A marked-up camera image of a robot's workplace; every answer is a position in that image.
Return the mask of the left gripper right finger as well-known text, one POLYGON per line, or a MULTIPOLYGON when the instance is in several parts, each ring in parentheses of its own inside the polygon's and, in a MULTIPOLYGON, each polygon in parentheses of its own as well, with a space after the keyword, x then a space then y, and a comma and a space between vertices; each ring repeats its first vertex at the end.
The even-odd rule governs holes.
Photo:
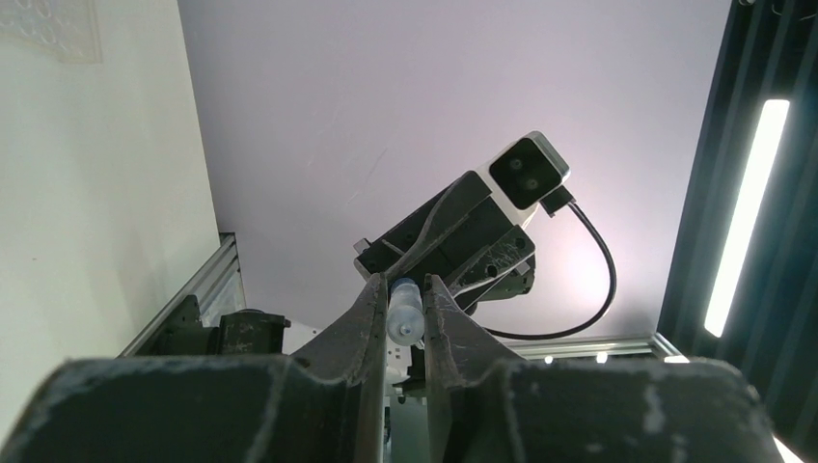
POLYGON ((423 285, 434 462, 778 462, 755 389, 709 359, 526 360, 423 285))

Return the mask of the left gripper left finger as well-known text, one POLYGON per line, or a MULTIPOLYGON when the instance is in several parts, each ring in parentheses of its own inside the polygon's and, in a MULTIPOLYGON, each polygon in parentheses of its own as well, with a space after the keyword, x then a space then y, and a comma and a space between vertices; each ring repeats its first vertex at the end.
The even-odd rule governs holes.
POLYGON ((5 462, 378 462, 388 285, 290 355, 66 363, 35 391, 5 462))

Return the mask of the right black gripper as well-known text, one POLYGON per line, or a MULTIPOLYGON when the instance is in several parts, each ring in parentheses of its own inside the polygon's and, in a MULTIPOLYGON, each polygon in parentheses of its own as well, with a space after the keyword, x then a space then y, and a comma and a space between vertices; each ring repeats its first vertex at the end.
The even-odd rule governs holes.
POLYGON ((528 294, 535 244, 490 197, 483 178, 466 172, 376 240, 360 241, 356 270, 364 278, 380 273, 417 282, 437 275, 466 313, 480 302, 528 294))

